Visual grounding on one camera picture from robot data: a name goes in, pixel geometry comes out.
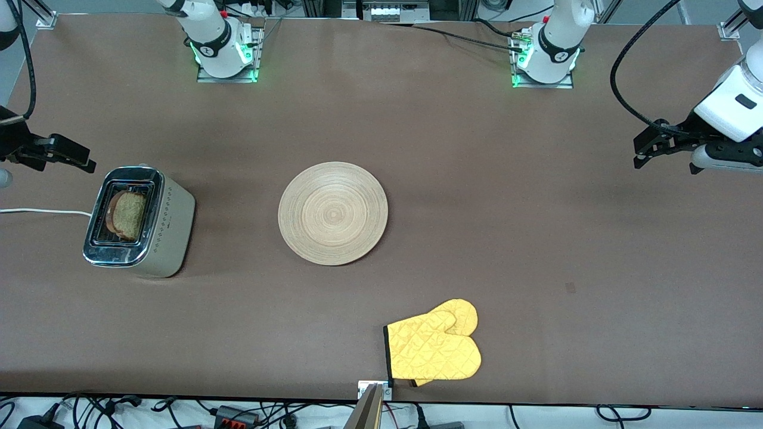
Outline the slice of bread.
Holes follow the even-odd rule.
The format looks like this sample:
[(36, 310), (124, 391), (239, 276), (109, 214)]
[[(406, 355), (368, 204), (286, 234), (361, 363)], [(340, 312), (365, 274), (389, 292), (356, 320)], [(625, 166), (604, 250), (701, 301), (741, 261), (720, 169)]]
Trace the slice of bread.
[(131, 191), (115, 194), (107, 207), (107, 230), (123, 241), (136, 241), (141, 236), (147, 196)]

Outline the round wooden plate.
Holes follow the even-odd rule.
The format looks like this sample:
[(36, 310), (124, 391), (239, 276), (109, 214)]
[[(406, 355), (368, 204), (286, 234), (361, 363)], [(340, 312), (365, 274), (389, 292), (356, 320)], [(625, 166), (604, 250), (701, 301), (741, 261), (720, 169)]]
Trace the round wooden plate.
[(382, 183), (346, 162), (311, 166), (289, 182), (278, 206), (284, 242), (303, 259), (343, 266), (381, 241), (389, 220)]

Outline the silver and beige toaster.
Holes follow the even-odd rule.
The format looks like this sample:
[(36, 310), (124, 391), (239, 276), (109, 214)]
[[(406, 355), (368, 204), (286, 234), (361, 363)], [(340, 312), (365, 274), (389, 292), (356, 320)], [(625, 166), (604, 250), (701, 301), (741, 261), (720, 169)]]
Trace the silver and beige toaster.
[[(147, 196), (141, 236), (123, 241), (107, 230), (111, 198), (122, 191)], [(196, 199), (169, 175), (145, 164), (122, 166), (104, 177), (85, 234), (82, 255), (93, 266), (120, 269), (147, 279), (166, 279), (180, 271)]]

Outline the yellow quilted oven mitt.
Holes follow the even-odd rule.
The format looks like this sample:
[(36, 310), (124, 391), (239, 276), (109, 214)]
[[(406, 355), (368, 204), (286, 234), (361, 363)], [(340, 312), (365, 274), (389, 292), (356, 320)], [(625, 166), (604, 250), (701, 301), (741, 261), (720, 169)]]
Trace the yellow quilted oven mitt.
[(482, 364), (480, 350), (472, 339), (479, 315), (474, 305), (463, 299), (445, 301), (431, 310), (438, 316), (449, 313), (454, 324), (438, 328), (423, 343), (417, 377), (411, 381), (416, 387), (435, 380), (465, 380), (474, 376)]
[(482, 354), (469, 335), (449, 333), (455, 324), (455, 315), (437, 310), (386, 325), (389, 378), (420, 385), (473, 377), (482, 364)]

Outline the black power adapter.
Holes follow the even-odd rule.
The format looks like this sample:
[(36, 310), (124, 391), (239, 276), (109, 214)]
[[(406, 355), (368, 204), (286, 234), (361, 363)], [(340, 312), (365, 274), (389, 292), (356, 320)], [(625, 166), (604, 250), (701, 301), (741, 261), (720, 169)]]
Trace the black power adapter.
[(65, 426), (55, 422), (53, 415), (32, 415), (24, 417), (16, 429), (65, 429)]

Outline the white power strip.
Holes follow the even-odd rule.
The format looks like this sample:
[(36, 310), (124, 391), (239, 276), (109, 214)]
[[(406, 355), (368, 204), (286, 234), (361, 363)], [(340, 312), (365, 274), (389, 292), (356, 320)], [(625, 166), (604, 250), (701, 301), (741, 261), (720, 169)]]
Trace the white power strip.
[(428, 0), (360, 0), (363, 21), (412, 24), (430, 21)]

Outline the black adapter with orange plugs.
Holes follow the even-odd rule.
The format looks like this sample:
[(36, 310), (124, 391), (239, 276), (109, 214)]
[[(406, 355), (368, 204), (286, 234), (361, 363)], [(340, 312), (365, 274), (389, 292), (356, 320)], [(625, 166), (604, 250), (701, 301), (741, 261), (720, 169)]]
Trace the black adapter with orange plugs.
[(220, 406), (215, 408), (213, 429), (256, 429), (260, 423), (255, 412), (245, 412), (239, 408)]

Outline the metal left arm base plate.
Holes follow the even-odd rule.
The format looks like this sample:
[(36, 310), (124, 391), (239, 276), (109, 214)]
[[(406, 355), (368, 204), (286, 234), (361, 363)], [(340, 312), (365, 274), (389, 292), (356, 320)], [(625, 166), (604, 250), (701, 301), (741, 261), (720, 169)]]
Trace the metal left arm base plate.
[(572, 70), (580, 54), (578, 47), (572, 54), (561, 52), (562, 62), (554, 63), (547, 52), (536, 45), (536, 30), (523, 28), (508, 36), (510, 48), (511, 84), (521, 89), (572, 89)]

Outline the aluminium frame profile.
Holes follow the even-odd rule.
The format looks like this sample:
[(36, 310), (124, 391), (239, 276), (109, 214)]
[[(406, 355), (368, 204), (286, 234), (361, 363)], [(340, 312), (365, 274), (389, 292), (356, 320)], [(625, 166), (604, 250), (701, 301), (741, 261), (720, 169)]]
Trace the aluminium frame profile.
[(36, 28), (45, 30), (54, 29), (59, 14), (50, 8), (44, 0), (22, 0), (22, 2), (38, 17)]
[(735, 41), (739, 40), (739, 30), (751, 22), (751, 17), (755, 8), (754, 3), (757, 0), (737, 0), (739, 8), (727, 17), (725, 21), (717, 24), (717, 30), (720, 40)]

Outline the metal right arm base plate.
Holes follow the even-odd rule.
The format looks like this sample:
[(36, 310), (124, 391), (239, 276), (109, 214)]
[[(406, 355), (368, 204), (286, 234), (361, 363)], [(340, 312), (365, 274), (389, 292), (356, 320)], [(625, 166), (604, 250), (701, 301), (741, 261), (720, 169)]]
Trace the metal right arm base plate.
[(263, 41), (264, 28), (251, 27), (250, 24), (244, 24), (239, 38), (232, 44), (232, 47), (236, 49), (238, 55), (237, 61), (241, 62), (242, 66), (237, 73), (227, 77), (210, 75), (204, 67), (204, 62), (201, 59), (199, 52), (193, 47), (194, 60), (198, 65), (196, 81), (203, 83), (240, 84), (257, 82), (263, 51)]

